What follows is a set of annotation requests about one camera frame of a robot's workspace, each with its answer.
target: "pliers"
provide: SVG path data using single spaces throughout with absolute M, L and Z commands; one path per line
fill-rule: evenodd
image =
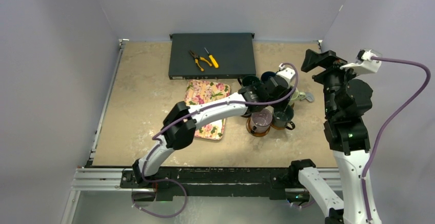
M 190 53 L 190 55 L 192 55 L 193 58 L 195 59 L 195 63 L 196 63 L 196 65 L 198 66 L 198 68 L 201 70 L 201 72 L 203 72 L 204 69 L 201 68 L 201 66 L 200 66 L 200 63 L 199 63 L 200 60 L 201 60 L 201 61 L 204 61 L 204 62 L 206 62 L 206 63 L 208 63 L 208 65 L 209 65 L 210 67 L 212 66 L 211 62 L 209 62 L 207 59 L 203 58 L 202 56 L 198 56 L 198 54 L 194 53 L 192 50 L 189 50 L 189 53 Z

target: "gray floor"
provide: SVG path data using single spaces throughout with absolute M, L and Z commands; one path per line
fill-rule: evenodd
M 130 192 L 82 192 L 74 224 L 123 223 L 324 223 L 317 205 L 301 211 L 285 200 L 265 197 L 189 197 L 186 209 L 177 217 L 160 219 L 131 207 Z M 148 210 L 159 214 L 175 213 L 183 197 L 170 202 L 153 202 Z

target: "screwdriver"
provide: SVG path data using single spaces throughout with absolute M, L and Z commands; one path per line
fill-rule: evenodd
M 219 64 L 218 64 L 218 63 L 216 62 L 216 60 L 214 59 L 213 55 L 210 54 L 210 52 L 207 51 L 207 48 L 204 47 L 204 49 L 205 49 L 205 51 L 207 52 L 208 57 L 210 58 L 211 62 L 213 63 L 213 66 L 214 66 L 216 69 L 219 68 Z

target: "table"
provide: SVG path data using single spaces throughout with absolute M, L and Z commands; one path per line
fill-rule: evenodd
M 292 160 L 311 158 L 318 167 L 336 167 L 323 134 L 323 86 L 311 79 L 322 69 L 300 71 L 307 49 L 319 51 L 317 43 L 254 43 L 258 76 L 265 71 L 276 71 L 282 62 L 291 62 L 299 68 L 298 89 L 311 92 L 316 98 L 313 103 L 296 101 L 295 130 L 271 129 L 264 137 L 254 137 L 246 130 L 245 118 L 230 117 L 221 140 L 195 138 L 190 146 L 174 152 L 164 165 L 287 167 Z M 127 43 L 93 165 L 130 166 L 154 145 L 151 137 L 162 128 L 163 119 L 174 104 L 183 100 L 187 87 L 187 80 L 168 78 L 170 51 L 171 43 Z M 218 81 L 229 84 L 231 93 L 240 88 L 235 79 Z

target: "yellow tool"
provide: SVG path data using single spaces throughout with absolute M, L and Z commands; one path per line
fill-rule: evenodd
M 211 63 L 210 63 L 207 59 L 203 58 L 202 56 L 198 56 L 198 54 L 194 53 L 192 50 L 189 50 L 189 53 L 190 53 L 190 55 L 193 56 L 193 58 L 195 58 L 195 63 L 196 63 L 196 65 L 198 66 L 198 68 L 201 70 L 201 72 L 203 72 L 204 69 L 201 68 L 201 66 L 200 66 L 200 61 L 199 61 L 199 60 L 208 63 L 208 65 L 209 65 L 210 67 L 212 66 Z
M 216 60 L 214 59 L 213 55 L 210 54 L 210 52 L 207 51 L 207 48 L 204 47 L 204 49 L 205 49 L 205 51 L 206 51 L 207 54 L 208 54 L 208 58 L 210 58 L 211 62 L 213 63 L 213 66 L 214 66 L 215 68 L 219 68 L 219 64 L 218 64 L 218 63 L 216 62 Z

